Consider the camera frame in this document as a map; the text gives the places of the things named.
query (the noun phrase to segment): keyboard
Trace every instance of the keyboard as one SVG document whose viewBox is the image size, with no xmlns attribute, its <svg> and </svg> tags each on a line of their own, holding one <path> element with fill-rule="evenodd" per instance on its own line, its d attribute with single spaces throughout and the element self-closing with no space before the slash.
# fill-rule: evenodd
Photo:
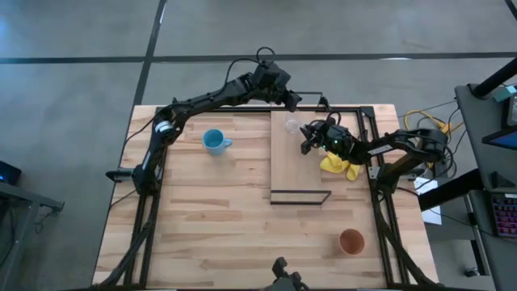
<svg viewBox="0 0 517 291">
<path fill-rule="evenodd" d="M 492 194 L 491 201 L 497 234 L 517 238 L 517 198 L 508 198 L 505 194 Z"/>
</svg>

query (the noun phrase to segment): mug handle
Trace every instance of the mug handle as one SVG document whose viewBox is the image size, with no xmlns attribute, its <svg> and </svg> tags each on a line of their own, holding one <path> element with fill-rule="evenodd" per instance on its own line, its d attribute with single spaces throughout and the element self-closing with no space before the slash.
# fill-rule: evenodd
<svg viewBox="0 0 517 291">
<path fill-rule="evenodd" d="M 233 144 L 233 141 L 227 138 L 223 141 L 223 144 L 225 145 L 225 147 L 229 147 Z"/>
</svg>

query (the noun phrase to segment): wooden cutting board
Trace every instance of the wooden cutting board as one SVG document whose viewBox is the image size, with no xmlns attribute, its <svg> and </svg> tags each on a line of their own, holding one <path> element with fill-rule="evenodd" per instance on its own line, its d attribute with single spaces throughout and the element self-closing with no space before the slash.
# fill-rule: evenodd
<svg viewBox="0 0 517 291">
<path fill-rule="evenodd" d="M 330 191 L 322 186 L 318 151 L 301 153 L 301 132 L 290 133 L 287 120 L 302 124 L 316 120 L 316 112 L 271 112 L 271 203 L 317 203 Z"/>
</svg>

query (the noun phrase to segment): black table leg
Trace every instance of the black table leg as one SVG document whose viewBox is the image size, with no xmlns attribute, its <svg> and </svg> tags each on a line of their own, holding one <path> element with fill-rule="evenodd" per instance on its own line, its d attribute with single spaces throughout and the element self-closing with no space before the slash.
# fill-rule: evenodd
<svg viewBox="0 0 517 291">
<path fill-rule="evenodd" d="M 441 205 L 449 200 L 462 197 L 469 193 L 470 190 L 484 189 L 481 181 L 481 175 L 478 169 L 474 169 L 455 178 L 436 189 L 430 190 L 418 197 L 420 209 L 422 211 L 431 209 Z"/>
</svg>

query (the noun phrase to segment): monitor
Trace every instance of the monitor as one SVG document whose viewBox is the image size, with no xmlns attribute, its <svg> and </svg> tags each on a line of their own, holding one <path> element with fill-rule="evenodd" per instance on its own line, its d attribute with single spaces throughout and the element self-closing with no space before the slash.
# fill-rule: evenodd
<svg viewBox="0 0 517 291">
<path fill-rule="evenodd" d="M 482 141 L 487 145 L 517 150 L 517 125 L 483 137 Z"/>
</svg>

